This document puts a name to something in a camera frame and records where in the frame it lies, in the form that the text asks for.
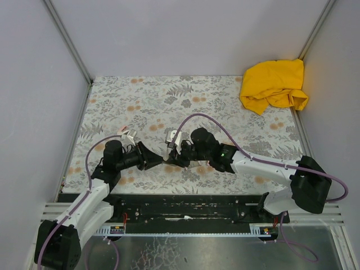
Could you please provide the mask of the staple box tray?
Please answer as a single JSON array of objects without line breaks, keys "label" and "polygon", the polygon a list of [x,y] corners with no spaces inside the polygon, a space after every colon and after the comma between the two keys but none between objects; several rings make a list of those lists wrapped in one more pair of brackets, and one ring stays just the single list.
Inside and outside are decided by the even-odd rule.
[{"label": "staple box tray", "polygon": [[186,169],[192,169],[195,167],[208,166],[208,165],[209,165],[208,161],[190,161]]}]

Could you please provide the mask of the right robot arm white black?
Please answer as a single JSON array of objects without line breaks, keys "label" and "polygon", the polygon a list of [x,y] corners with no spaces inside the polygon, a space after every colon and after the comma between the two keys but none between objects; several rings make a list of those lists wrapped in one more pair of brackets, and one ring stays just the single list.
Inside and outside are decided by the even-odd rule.
[{"label": "right robot arm white black", "polygon": [[190,140],[172,130],[165,143],[167,164],[187,168],[196,161],[207,161],[218,172],[251,174],[283,185],[283,190],[266,192],[260,201],[261,208],[273,215],[297,208],[312,214],[323,212],[332,180],[312,157],[281,160],[247,154],[236,146],[219,143],[205,128],[195,129]]}]

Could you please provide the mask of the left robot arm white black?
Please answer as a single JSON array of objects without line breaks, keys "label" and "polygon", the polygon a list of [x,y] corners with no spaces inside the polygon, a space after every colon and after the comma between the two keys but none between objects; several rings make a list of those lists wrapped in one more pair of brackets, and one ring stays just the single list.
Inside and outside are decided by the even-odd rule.
[{"label": "left robot arm white black", "polygon": [[38,229],[34,263],[38,269],[74,269],[82,249],[92,235],[114,214],[108,198],[124,169],[148,170],[163,162],[142,142],[125,150],[116,136],[105,143],[103,157],[92,173],[87,188],[54,220],[44,220]]}]

